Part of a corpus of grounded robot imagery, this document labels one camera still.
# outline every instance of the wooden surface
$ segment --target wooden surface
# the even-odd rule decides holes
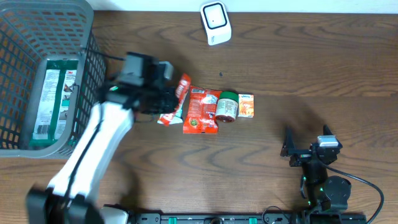
[[[136,124],[116,151],[98,204],[174,213],[304,207],[302,171],[279,156],[284,126],[293,126],[308,147],[328,124],[344,145],[332,166],[380,186],[386,202],[375,223],[398,223],[398,16],[229,18],[232,39],[209,47],[198,13],[95,13],[93,31],[105,52],[153,55],[188,73],[194,85],[253,93],[256,113],[220,124],[217,135]],[[119,67],[109,65],[111,72]],[[1,159],[0,223],[25,223],[26,192],[34,183],[46,186],[64,162]],[[369,218],[378,193],[351,183],[348,210]]]

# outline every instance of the white wall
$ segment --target white wall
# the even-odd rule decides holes
[[[94,10],[197,12],[206,0],[87,0]],[[223,0],[229,12],[398,13],[398,0]]]

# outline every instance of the orange and white box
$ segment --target orange and white box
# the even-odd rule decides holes
[[[239,117],[254,117],[254,95],[239,94]]]

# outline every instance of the green and white package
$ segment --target green and white package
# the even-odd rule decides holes
[[[49,146],[65,130],[77,65],[78,60],[47,61],[31,146]]]

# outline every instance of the barcode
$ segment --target barcode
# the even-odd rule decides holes
[[[205,91],[200,89],[192,89],[192,93],[205,93]]]
[[[48,134],[50,125],[39,125],[37,128],[37,134]]]

